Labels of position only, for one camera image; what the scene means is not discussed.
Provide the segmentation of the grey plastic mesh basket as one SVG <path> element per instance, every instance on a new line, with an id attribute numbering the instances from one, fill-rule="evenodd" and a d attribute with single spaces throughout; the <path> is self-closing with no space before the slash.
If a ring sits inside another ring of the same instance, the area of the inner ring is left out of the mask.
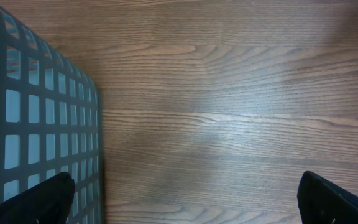
<path id="1" fill-rule="evenodd" d="M 0 5 L 0 204 L 67 172 L 67 223 L 104 223 L 94 81 Z"/>

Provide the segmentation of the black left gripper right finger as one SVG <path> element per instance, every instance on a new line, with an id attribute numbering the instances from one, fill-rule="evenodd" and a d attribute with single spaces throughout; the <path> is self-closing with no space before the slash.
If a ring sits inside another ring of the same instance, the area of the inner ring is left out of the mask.
<path id="1" fill-rule="evenodd" d="M 303 224 L 358 224 L 358 196 L 314 172 L 303 173 L 297 199 Z"/>

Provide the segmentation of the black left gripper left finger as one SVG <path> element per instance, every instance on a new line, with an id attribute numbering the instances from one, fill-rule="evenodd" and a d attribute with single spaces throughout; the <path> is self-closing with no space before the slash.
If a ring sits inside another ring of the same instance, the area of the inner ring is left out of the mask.
<path id="1" fill-rule="evenodd" d="M 75 181 L 61 172 L 0 204 L 2 224 L 65 224 L 75 193 Z"/>

